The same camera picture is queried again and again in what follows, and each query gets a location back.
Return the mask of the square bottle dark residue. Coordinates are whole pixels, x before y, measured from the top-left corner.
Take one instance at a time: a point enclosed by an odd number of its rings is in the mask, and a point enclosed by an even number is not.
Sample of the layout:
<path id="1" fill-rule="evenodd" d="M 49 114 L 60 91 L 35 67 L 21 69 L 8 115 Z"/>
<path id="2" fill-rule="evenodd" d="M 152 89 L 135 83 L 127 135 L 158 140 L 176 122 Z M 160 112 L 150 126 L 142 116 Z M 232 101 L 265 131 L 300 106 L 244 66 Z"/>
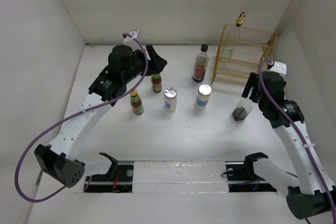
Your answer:
<path id="1" fill-rule="evenodd" d="M 250 114 L 250 112 L 255 107 L 255 103 L 249 98 L 241 97 L 237 106 L 232 112 L 232 116 L 235 121 L 243 121 Z"/>

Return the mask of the clear gold spout bottle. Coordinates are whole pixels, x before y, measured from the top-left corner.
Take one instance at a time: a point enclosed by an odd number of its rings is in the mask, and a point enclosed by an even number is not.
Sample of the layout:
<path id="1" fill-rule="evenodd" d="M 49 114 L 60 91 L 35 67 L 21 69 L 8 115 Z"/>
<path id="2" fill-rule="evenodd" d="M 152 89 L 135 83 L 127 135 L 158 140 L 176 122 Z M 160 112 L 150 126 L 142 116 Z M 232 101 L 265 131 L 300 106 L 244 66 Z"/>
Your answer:
<path id="1" fill-rule="evenodd" d="M 235 26 L 228 31 L 226 40 L 226 57 L 232 58 L 236 46 L 240 41 L 241 26 L 244 23 L 245 12 L 241 12 L 235 21 Z"/>

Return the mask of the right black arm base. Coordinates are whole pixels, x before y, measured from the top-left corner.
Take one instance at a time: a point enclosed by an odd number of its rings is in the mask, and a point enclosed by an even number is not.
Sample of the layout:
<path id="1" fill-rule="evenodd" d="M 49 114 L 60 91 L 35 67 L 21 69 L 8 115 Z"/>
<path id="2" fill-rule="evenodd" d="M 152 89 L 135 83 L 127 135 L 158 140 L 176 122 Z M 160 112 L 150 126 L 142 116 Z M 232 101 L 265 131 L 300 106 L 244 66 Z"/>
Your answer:
<path id="1" fill-rule="evenodd" d="M 227 179 L 230 193 L 273 192 L 277 190 L 254 173 L 253 163 L 268 156 L 262 152 L 245 156 L 243 161 L 226 161 L 226 171 L 221 174 Z"/>

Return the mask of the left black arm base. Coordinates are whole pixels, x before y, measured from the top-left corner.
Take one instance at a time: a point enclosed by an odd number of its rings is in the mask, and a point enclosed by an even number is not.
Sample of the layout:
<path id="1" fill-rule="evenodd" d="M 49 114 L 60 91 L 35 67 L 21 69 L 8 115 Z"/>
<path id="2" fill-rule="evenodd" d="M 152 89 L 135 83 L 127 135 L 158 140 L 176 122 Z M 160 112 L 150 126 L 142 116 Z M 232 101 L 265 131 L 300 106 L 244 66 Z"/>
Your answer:
<path id="1" fill-rule="evenodd" d="M 83 191 L 85 193 L 131 193 L 134 161 L 118 161 L 105 152 L 99 154 L 109 160 L 109 169 L 104 173 L 87 176 Z"/>

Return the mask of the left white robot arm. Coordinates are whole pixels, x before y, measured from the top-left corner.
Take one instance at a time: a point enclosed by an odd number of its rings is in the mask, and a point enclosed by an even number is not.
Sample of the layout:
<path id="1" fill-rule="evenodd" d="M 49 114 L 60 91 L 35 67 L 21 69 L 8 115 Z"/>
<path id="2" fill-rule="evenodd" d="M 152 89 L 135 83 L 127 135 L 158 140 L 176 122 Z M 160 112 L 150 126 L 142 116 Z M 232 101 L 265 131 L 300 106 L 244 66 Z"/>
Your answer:
<path id="1" fill-rule="evenodd" d="M 76 159 L 80 148 L 98 121 L 116 103 L 115 99 L 127 91 L 127 84 L 137 76 L 161 73 L 167 61 L 152 45 L 147 56 L 125 45 L 115 46 L 108 56 L 108 65 L 89 87 L 82 105 L 82 113 L 70 119 L 61 132 L 44 146 L 39 144 L 34 154 L 42 170 L 63 184 L 73 187 L 84 175 L 85 164 Z"/>

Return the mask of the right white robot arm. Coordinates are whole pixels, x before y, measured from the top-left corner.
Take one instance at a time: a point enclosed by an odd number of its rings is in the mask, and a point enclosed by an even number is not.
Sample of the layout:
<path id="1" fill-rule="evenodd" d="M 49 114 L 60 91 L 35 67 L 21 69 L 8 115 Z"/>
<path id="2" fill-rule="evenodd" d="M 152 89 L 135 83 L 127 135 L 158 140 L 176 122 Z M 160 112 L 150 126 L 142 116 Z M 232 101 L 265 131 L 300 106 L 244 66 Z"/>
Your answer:
<path id="1" fill-rule="evenodd" d="M 318 159 L 299 105 L 285 98 L 285 86 L 279 73 L 252 72 L 242 96 L 258 104 L 283 142 L 296 175 L 276 166 L 262 152 L 245 157 L 243 173 L 250 179 L 264 179 L 282 193 L 289 210 L 299 220 L 328 211 L 335 216 L 335 183 Z"/>

